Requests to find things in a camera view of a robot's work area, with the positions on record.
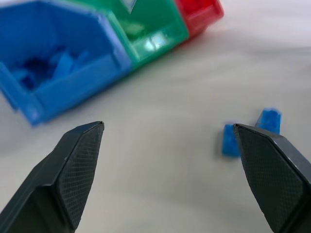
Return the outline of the blue block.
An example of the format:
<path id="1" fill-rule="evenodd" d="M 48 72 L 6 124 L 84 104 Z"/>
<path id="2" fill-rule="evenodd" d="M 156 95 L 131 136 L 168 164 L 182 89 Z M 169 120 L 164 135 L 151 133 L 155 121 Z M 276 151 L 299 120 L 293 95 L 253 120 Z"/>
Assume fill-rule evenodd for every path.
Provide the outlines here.
<path id="1" fill-rule="evenodd" d="M 264 108 L 255 124 L 255 127 L 275 134 L 280 134 L 282 113 L 274 108 Z"/>
<path id="2" fill-rule="evenodd" d="M 61 50 L 53 54 L 49 59 L 52 69 L 52 79 L 59 79 L 83 68 L 93 59 L 93 55 L 85 50 L 78 55 L 70 53 L 68 50 Z"/>
<path id="3" fill-rule="evenodd" d="M 14 66 L 12 75 L 28 91 L 34 91 L 52 77 L 54 65 L 47 60 L 32 58 Z"/>
<path id="4" fill-rule="evenodd" d="M 225 156 L 239 158 L 241 151 L 235 138 L 233 124 L 225 124 L 222 139 L 222 154 Z"/>

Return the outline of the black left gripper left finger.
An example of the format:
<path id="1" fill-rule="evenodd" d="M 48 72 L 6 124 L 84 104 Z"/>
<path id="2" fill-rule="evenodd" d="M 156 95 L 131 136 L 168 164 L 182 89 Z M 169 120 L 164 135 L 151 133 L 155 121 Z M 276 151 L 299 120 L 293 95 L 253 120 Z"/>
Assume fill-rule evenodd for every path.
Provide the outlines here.
<path id="1" fill-rule="evenodd" d="M 0 233 L 75 233 L 93 184 L 104 123 L 66 132 L 0 212 Z"/>

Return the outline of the green plastic bin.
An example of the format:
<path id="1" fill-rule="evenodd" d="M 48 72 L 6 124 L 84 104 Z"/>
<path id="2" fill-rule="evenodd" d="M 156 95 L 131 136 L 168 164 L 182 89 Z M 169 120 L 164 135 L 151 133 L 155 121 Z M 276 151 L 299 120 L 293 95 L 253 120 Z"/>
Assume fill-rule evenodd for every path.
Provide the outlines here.
<path id="1" fill-rule="evenodd" d="M 162 56 L 189 38 L 189 32 L 173 0 L 71 0 L 104 13 L 128 53 L 133 69 Z M 147 34 L 129 40 L 121 20 L 140 22 Z"/>

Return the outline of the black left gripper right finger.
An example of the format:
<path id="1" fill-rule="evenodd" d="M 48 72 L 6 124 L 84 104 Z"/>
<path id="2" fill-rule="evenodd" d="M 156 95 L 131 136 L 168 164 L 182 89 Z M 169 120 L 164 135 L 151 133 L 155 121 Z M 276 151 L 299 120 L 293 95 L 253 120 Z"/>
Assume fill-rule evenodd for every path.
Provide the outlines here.
<path id="1" fill-rule="evenodd" d="M 234 124 L 250 189 L 274 233 L 311 233 L 311 163 L 285 137 Z"/>

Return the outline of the red plastic bin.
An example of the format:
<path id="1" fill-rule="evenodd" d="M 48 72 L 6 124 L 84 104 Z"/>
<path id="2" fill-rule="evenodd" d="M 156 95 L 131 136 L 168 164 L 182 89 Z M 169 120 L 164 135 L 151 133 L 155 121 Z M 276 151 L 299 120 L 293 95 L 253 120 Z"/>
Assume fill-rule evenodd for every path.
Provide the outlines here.
<path id="1" fill-rule="evenodd" d="M 189 32 L 189 39 L 201 34 L 224 16 L 220 0 L 174 0 Z"/>

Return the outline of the blue plastic bin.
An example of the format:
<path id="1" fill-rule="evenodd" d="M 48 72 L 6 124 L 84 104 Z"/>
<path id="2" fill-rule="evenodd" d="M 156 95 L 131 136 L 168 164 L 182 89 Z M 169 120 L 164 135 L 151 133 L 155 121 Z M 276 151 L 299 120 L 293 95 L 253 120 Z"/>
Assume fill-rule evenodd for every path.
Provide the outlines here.
<path id="1" fill-rule="evenodd" d="M 56 0 L 0 7 L 0 91 L 32 125 L 78 105 L 131 68 L 102 13 Z"/>

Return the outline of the green block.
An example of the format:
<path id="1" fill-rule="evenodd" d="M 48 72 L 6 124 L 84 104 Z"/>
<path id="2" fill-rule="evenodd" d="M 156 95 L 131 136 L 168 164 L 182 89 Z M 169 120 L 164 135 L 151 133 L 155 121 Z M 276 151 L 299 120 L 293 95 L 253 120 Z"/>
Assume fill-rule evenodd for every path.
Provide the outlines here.
<path id="1" fill-rule="evenodd" d="M 121 20 L 120 25 L 129 40 L 137 40 L 147 34 L 146 26 L 140 22 Z"/>

